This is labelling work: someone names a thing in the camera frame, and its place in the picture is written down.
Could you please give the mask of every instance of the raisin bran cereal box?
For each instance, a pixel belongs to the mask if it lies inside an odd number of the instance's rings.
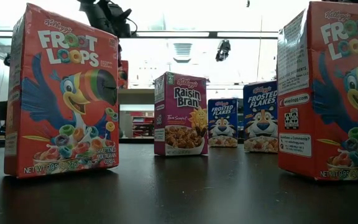
[[[237,99],[208,100],[208,144],[237,147]]]
[[[27,4],[14,27],[6,174],[118,166],[117,39]]]
[[[277,83],[244,86],[244,150],[277,153]]]
[[[128,61],[122,60],[121,66],[118,68],[118,88],[128,89],[128,69]]]
[[[312,2],[280,31],[278,104],[282,169],[358,180],[358,4]]]
[[[206,79],[165,72],[155,81],[154,153],[208,153]]]

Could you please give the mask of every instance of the nutrition label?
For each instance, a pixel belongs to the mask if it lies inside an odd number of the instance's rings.
[[[5,137],[5,155],[15,156],[17,152],[17,133],[7,134]]]
[[[22,48],[23,48],[23,32],[24,21],[23,18],[14,27],[13,41],[11,47],[11,69],[9,71],[9,92],[15,86],[20,85],[20,73],[22,71]]]
[[[154,130],[154,141],[165,141],[165,128],[157,128]]]
[[[311,137],[309,134],[280,133],[278,137],[281,152],[311,157]]]
[[[278,95],[309,87],[306,24],[301,12],[278,35]]]

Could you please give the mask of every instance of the cartoon tiger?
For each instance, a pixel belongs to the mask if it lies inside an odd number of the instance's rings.
[[[227,116],[225,118],[218,118],[215,116],[215,124],[212,125],[212,129],[209,131],[209,133],[212,134],[212,137],[216,136],[229,136],[233,137],[236,130],[234,130],[234,126],[232,124],[229,124],[230,116]]]
[[[277,119],[271,114],[273,110],[273,106],[270,106],[268,110],[252,109],[255,115],[252,121],[249,121],[245,126],[246,137],[267,136],[277,138]]]

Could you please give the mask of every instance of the table surface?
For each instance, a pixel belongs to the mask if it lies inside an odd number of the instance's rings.
[[[111,170],[17,180],[0,148],[0,223],[13,222],[358,223],[358,182],[305,179],[242,146],[164,158],[152,144],[120,144]]]

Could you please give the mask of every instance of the toucan cartoon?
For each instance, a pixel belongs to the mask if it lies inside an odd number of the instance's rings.
[[[348,133],[351,128],[358,127],[358,121],[352,120],[349,116],[344,106],[344,98],[329,77],[325,64],[325,53],[321,53],[319,57],[319,70],[324,82],[313,80],[313,109],[320,114],[325,124],[336,123]],[[345,74],[336,69],[334,74],[335,77],[343,79],[347,96],[345,99],[358,111],[358,66]]]
[[[108,71],[92,69],[68,77],[59,78],[56,71],[50,78],[60,82],[61,96],[65,105],[72,110],[73,118],[65,119],[57,104],[57,96],[47,85],[41,69],[41,54],[32,59],[32,71],[36,82],[25,77],[22,81],[22,109],[30,112],[34,121],[47,120],[55,129],[65,124],[76,127],[95,126],[100,135],[106,133],[108,122],[106,112],[96,124],[85,124],[82,117],[86,115],[87,106],[94,101],[106,101],[111,106],[116,104],[117,85]]]

